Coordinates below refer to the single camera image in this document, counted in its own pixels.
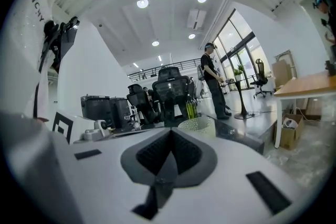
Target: person in white shirt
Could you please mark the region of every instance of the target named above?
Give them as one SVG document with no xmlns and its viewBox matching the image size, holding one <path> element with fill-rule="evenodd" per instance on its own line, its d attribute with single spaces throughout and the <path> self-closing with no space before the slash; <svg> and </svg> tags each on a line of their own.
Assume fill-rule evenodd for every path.
<svg viewBox="0 0 336 224">
<path fill-rule="evenodd" d="M 0 35 L 0 109 L 7 113 L 33 116 L 36 86 L 36 118 L 48 119 L 48 69 L 54 53 L 48 51 L 41 73 L 38 72 L 44 49 L 44 27 L 52 20 L 55 0 L 15 0 Z"/>
</svg>

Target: gray floor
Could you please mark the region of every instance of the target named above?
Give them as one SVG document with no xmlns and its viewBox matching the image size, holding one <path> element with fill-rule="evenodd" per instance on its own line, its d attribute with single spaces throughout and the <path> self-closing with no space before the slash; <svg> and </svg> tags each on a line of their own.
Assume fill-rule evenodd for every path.
<svg viewBox="0 0 336 224">
<path fill-rule="evenodd" d="M 247 120 L 237 120 L 233 117 L 234 114 L 241 111 L 241 102 L 238 92 L 231 92 L 224 95 L 226 105 L 231 108 L 232 116 L 229 120 L 222 121 L 229 126 L 232 126 L 241 132 L 246 132 L 256 138 L 264 138 L 267 134 L 266 132 L 273 126 L 277 120 L 277 105 L 276 100 L 273 95 L 267 94 L 265 98 L 258 96 L 256 99 L 253 99 L 253 94 L 255 90 L 242 91 L 245 108 L 247 111 L 260 111 L 268 112 L 261 113 L 259 116 L 256 116 Z M 212 98 L 201 99 L 199 109 L 202 113 L 216 118 L 216 113 Z"/>
<path fill-rule="evenodd" d="M 253 99 L 254 90 L 243 91 L 243 99 L 247 111 L 276 111 L 275 97 L 268 95 L 265 99 Z M 232 114 L 238 113 L 241 108 L 238 92 L 225 95 L 227 105 Z M 237 120 L 230 117 L 223 121 L 226 124 L 246 132 L 257 138 L 266 140 L 264 156 L 273 164 L 288 173 L 298 184 L 305 188 L 312 188 L 323 182 L 333 165 L 336 157 L 336 126 L 332 125 L 334 112 L 333 102 L 326 100 L 321 122 L 304 121 L 303 134 L 296 149 L 289 151 L 284 148 L 275 149 L 271 140 L 273 125 L 277 120 L 277 113 L 261 113 L 251 119 Z M 212 98 L 202 99 L 199 105 L 202 113 L 215 117 Z"/>
</svg>

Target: man's hand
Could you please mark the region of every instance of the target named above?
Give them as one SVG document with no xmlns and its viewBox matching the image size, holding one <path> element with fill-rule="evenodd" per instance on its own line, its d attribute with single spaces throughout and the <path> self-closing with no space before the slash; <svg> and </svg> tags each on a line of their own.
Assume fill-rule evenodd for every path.
<svg viewBox="0 0 336 224">
<path fill-rule="evenodd" d="M 220 77 L 220 76 L 217 76 L 217 77 L 216 77 L 216 80 L 219 81 L 219 82 L 224 82 L 223 78 Z"/>
</svg>

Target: black tape strip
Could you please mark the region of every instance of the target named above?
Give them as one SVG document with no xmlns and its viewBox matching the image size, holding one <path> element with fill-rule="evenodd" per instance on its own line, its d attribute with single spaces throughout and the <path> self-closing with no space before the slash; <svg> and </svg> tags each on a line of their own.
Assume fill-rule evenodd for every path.
<svg viewBox="0 0 336 224">
<path fill-rule="evenodd" d="M 273 215 L 276 215 L 291 205 L 291 202 L 261 172 L 247 174 L 246 177 Z"/>
<path fill-rule="evenodd" d="M 85 159 L 85 158 L 96 156 L 98 154 L 101 154 L 100 150 L 84 151 L 84 152 L 76 153 L 75 157 L 76 159 Z"/>
</svg>

